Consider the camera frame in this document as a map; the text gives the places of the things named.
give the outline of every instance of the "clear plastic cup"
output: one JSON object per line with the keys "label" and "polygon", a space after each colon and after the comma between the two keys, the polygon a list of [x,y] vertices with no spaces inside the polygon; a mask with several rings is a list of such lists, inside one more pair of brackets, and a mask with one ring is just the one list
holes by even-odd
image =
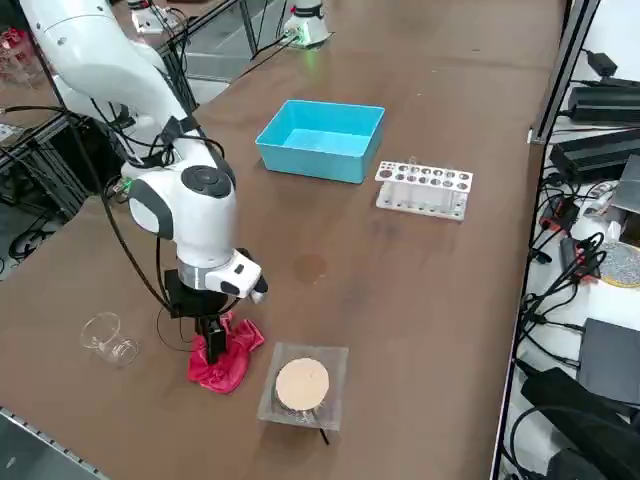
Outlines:
{"label": "clear plastic cup", "polygon": [[124,367],[138,355],[138,343],[120,333],[120,317],[115,313],[99,313],[89,320],[80,333],[83,347],[95,350],[107,362]]}

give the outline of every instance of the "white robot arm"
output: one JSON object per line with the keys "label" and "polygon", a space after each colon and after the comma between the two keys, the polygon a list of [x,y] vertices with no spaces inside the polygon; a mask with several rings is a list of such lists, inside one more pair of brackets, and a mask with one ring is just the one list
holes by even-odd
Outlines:
{"label": "white robot arm", "polygon": [[[157,54],[127,39],[105,0],[20,4],[56,84],[65,98],[75,98],[70,109],[87,114],[87,99],[124,105],[150,119],[154,137],[172,143],[180,161],[135,180],[129,204],[138,225],[176,243],[184,285],[260,300],[261,268],[234,248],[233,173],[204,141],[180,138],[202,136],[161,74]],[[178,133],[167,137],[168,127]]]}

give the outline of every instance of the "blue bin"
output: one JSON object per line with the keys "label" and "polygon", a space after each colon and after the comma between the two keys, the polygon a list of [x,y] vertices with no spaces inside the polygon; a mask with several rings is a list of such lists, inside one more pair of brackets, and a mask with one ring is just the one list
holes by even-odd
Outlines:
{"label": "blue bin", "polygon": [[384,108],[288,100],[256,139],[268,170],[362,183]]}

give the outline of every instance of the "white test tube rack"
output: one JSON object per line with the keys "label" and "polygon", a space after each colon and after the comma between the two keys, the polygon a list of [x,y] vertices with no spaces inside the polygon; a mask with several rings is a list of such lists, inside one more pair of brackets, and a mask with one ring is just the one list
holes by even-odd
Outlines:
{"label": "white test tube rack", "polygon": [[473,174],[409,161],[382,162],[376,181],[383,182],[376,206],[389,210],[462,221]]}

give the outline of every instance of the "table surface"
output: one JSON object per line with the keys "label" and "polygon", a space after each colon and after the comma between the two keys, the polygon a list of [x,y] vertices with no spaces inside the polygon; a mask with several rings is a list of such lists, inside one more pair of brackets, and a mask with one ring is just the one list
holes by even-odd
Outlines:
{"label": "table surface", "polygon": [[[487,478],[541,159],[526,135],[561,3],[328,2],[325,47],[281,52],[197,112],[237,175],[238,245],[270,283],[263,304],[236,310],[267,340],[238,390],[186,380],[186,354],[158,339],[159,307],[90,199],[0,289],[0,404],[117,480]],[[386,108],[362,185],[265,170],[255,138],[290,98]],[[410,156],[475,174],[463,223],[375,207],[377,164]],[[155,278],[155,240],[117,221]],[[100,311],[141,343],[125,369],[80,347]],[[176,321],[162,313],[160,328],[184,348]],[[350,349],[330,447],[256,419],[277,341]]]}
{"label": "table surface", "polygon": [[[616,78],[640,80],[640,66],[635,55],[640,46],[640,34],[638,34],[636,24],[632,20],[637,18],[638,14],[640,14],[640,6],[634,0],[601,2],[585,39],[584,48],[593,52],[605,52],[618,65]],[[572,79],[599,80],[597,74],[588,65],[584,52],[578,57]],[[561,110],[568,108],[568,97],[571,89],[575,86],[578,86],[578,84],[569,86]],[[554,125],[554,133],[547,148],[547,157],[553,143],[599,134],[595,130],[597,128],[595,126],[593,127],[594,131],[571,131],[589,127],[589,125],[585,124],[571,123],[566,117],[559,117]],[[581,193],[586,193],[590,187],[591,185],[583,186]],[[590,201],[584,202],[582,211],[590,203]],[[596,232],[605,233],[605,230],[599,222],[582,216],[579,217],[571,230],[572,236],[577,239],[587,238]],[[559,260],[560,238],[560,236],[554,238],[544,249],[553,258],[553,262],[550,265],[539,265],[535,262],[532,264],[526,288],[527,292],[540,293],[544,291],[561,273]],[[566,291],[554,295],[545,301],[540,310],[543,311],[566,300],[570,293],[570,291]],[[638,319],[637,315],[639,302],[640,289],[617,288],[599,281],[591,285],[582,285],[575,300],[551,313],[549,320],[584,325],[587,318],[595,318],[603,322],[640,330],[640,319]],[[533,336],[538,343],[557,355],[571,359],[579,358],[581,336],[570,330],[553,326],[539,326],[533,331]],[[526,339],[522,342],[518,356],[540,370],[560,367],[568,375],[574,378],[576,376],[575,369],[559,365]],[[531,407],[531,403],[520,394],[520,388],[525,378],[522,372],[516,370],[506,422],[507,436],[515,419]],[[526,468],[537,472],[546,472],[549,459],[559,450],[566,448],[566,441],[561,435],[556,435],[554,432],[557,432],[557,430],[543,415],[532,415],[522,423],[516,437],[516,453],[519,461]],[[503,463],[505,470],[512,471],[507,461]]]}

